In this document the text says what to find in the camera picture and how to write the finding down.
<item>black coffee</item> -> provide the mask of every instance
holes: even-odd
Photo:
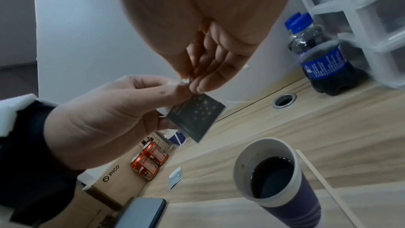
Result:
[[[255,198],[269,198],[281,192],[290,182],[294,162],[282,157],[270,157],[253,170],[251,190]]]

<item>beverage can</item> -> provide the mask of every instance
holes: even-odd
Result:
[[[132,158],[130,165],[135,172],[148,181],[152,180],[156,176],[157,172],[159,172],[159,166],[146,157],[143,153],[138,153],[134,158]]]
[[[161,149],[161,147],[152,140],[150,140],[148,143],[145,144],[145,146],[143,146],[142,153],[159,166],[163,165],[169,158],[169,155],[165,153]]]

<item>blue cup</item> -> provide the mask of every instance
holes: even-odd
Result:
[[[255,198],[251,190],[253,170],[270,157],[293,161],[293,174],[279,193],[269,198]],[[290,228],[314,228],[321,220],[321,205],[300,169],[297,155],[281,140],[263,138],[243,149],[235,162],[233,179],[243,197],[256,202]]]
[[[183,145],[186,141],[186,137],[180,132],[180,130],[171,131],[170,133],[165,135],[165,138],[177,146]]]

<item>blue bottle cap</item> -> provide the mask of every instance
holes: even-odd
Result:
[[[298,12],[298,13],[293,14],[290,18],[288,18],[288,20],[286,20],[286,22],[284,23],[284,25],[286,26],[286,29],[290,30],[291,23],[293,23],[300,16],[301,16],[301,13]]]
[[[305,30],[313,23],[312,17],[309,13],[305,13],[297,18],[293,23],[290,25],[290,29],[293,34],[297,34],[300,31]]]

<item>hand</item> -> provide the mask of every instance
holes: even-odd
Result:
[[[203,93],[242,69],[288,0],[121,1],[144,41]]]
[[[157,108],[192,96],[188,84],[168,78],[126,76],[56,107],[45,121],[52,154],[73,170],[101,166],[128,152],[151,133],[176,128]]]

